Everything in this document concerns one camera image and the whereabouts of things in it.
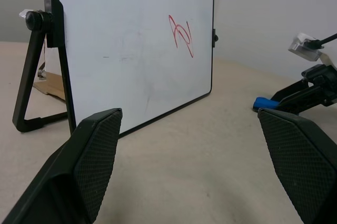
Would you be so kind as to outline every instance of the black cable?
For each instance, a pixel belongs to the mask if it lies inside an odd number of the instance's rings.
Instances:
[[[333,40],[336,40],[337,39],[337,33],[328,37],[328,38],[325,38],[323,40],[313,40],[313,41],[307,41],[305,43],[305,45],[308,47],[308,48],[311,48],[313,50],[317,50],[317,49],[322,49],[322,45],[325,44],[325,43],[328,43],[330,41],[333,41]]]
[[[330,42],[330,41],[333,41],[333,40],[335,40],[335,39],[337,39],[337,33],[334,34],[334,35],[332,35],[332,36],[330,36],[330,37],[328,37],[328,38],[325,38],[325,39],[321,40],[321,41],[319,42],[319,44],[320,44],[320,45],[323,45],[323,44],[325,44],[325,43],[327,43],[327,42]]]

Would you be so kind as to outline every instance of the whiteboard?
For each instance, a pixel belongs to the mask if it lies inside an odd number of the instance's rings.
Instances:
[[[60,0],[76,125],[122,108],[121,133],[210,93],[214,0]]]

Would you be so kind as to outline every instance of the beige table surface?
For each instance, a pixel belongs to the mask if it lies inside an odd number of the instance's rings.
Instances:
[[[0,221],[70,135],[67,121],[24,134],[13,126],[26,49],[0,42]],[[96,223],[302,223],[251,110],[291,82],[215,59],[210,96],[120,139]],[[33,89],[28,119],[63,111]],[[303,115],[337,139],[334,107]]]

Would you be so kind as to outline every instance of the whiteboard frame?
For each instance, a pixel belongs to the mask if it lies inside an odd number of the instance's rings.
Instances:
[[[212,8],[213,14],[212,14],[212,30],[214,33],[214,0],[213,0],[213,8]],[[213,50],[214,50],[214,46],[212,46],[212,58],[211,58],[211,88],[210,91],[198,98],[195,98],[185,104],[182,104],[168,112],[165,112],[153,119],[150,119],[134,128],[131,128],[123,133],[120,134],[120,137],[123,137],[127,134],[130,134],[140,128],[143,128],[157,120],[160,120],[161,118],[176,112],[200,99],[203,99],[205,97],[207,97],[209,94],[211,94],[212,92],[212,87],[213,87]],[[62,71],[62,79],[63,79],[63,86],[64,86],[64,94],[65,94],[65,102],[66,102],[66,106],[67,106],[67,113],[68,113],[68,120],[69,120],[69,126],[70,126],[70,132],[73,133],[73,131],[76,128],[76,120],[75,120],[75,111],[74,111],[74,104],[73,104],[73,97],[72,97],[72,90],[71,90],[71,81],[70,81],[70,76],[69,76],[69,69],[68,69],[68,61],[67,61],[67,52],[66,52],[66,47],[65,45],[62,47],[58,48],[58,53],[59,53],[59,57],[60,57],[60,64],[61,64],[61,71]]]

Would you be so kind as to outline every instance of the red marker drawing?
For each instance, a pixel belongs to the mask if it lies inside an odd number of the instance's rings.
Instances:
[[[186,46],[189,49],[190,55],[193,58],[193,44],[192,44],[192,36],[191,36],[189,23],[186,21],[187,28],[189,29],[189,34],[188,34],[187,31],[185,30],[185,28],[183,28],[183,26],[175,24],[175,21],[174,21],[174,19],[171,15],[168,16],[168,20],[170,21],[170,26],[171,26],[171,29],[172,29],[172,33],[173,33],[174,42],[175,42],[176,47],[178,48],[178,43],[177,43],[177,33],[178,33],[180,35],[180,37],[183,38],[183,40],[185,41]]]

